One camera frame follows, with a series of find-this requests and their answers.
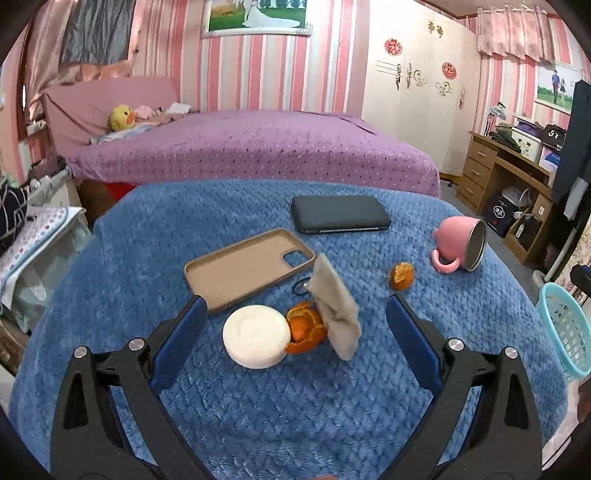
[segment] mug handle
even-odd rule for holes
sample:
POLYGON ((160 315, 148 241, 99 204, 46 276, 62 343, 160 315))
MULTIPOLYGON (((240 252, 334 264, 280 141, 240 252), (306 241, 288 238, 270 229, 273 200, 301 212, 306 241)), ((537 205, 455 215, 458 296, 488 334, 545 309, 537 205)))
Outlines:
POLYGON ((433 250, 433 252, 431 252, 431 262, 433 262, 433 267, 439 273, 453 273, 462 264, 462 260, 460 260, 459 258, 456 258, 449 265, 446 265, 446 264, 441 263, 439 261, 439 250, 433 250))

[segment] wedding photo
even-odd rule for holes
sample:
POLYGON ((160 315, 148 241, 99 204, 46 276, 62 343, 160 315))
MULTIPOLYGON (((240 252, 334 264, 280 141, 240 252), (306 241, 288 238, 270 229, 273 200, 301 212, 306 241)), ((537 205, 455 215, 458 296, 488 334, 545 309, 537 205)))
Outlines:
POLYGON ((569 65, 539 64, 535 101, 570 114, 573 109, 574 86, 582 78, 581 70, 569 65))
POLYGON ((305 35, 308 1, 207 0, 203 22, 204 35, 305 35))

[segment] tile floor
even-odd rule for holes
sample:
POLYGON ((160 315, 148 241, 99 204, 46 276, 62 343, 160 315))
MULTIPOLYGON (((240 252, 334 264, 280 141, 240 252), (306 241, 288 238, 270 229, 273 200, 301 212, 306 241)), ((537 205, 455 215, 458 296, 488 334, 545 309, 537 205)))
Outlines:
MULTIPOLYGON (((446 181, 441 183, 441 199, 447 203, 451 203, 454 207, 460 210, 464 215, 475 216, 466 205, 464 205, 456 197, 456 188, 450 187, 446 181)), ((509 268, 513 276, 517 279, 519 284, 523 287, 527 296, 535 304, 538 302, 538 289, 534 285, 531 274, 532 269, 522 265, 505 246, 504 239, 498 236, 492 229, 488 228, 487 235, 488 244, 492 247, 495 253, 499 256, 501 261, 509 268)))

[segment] pink mug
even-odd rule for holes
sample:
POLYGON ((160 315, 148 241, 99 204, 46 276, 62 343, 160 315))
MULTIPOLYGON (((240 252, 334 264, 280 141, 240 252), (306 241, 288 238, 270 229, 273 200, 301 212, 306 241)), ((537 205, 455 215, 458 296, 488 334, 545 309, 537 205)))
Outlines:
POLYGON ((437 248, 431 253, 431 261, 439 273, 452 273, 459 267, 471 272, 480 265, 486 247, 484 220, 464 216, 449 217, 435 229, 433 236, 437 248), (441 263, 440 255, 451 263, 441 263))

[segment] gray curtain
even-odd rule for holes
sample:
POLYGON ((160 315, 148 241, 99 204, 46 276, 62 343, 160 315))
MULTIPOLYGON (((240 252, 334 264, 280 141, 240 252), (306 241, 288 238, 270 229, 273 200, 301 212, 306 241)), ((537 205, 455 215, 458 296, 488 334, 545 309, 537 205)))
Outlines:
POLYGON ((134 7, 135 0, 79 0, 68 19, 60 64, 126 60, 134 7))

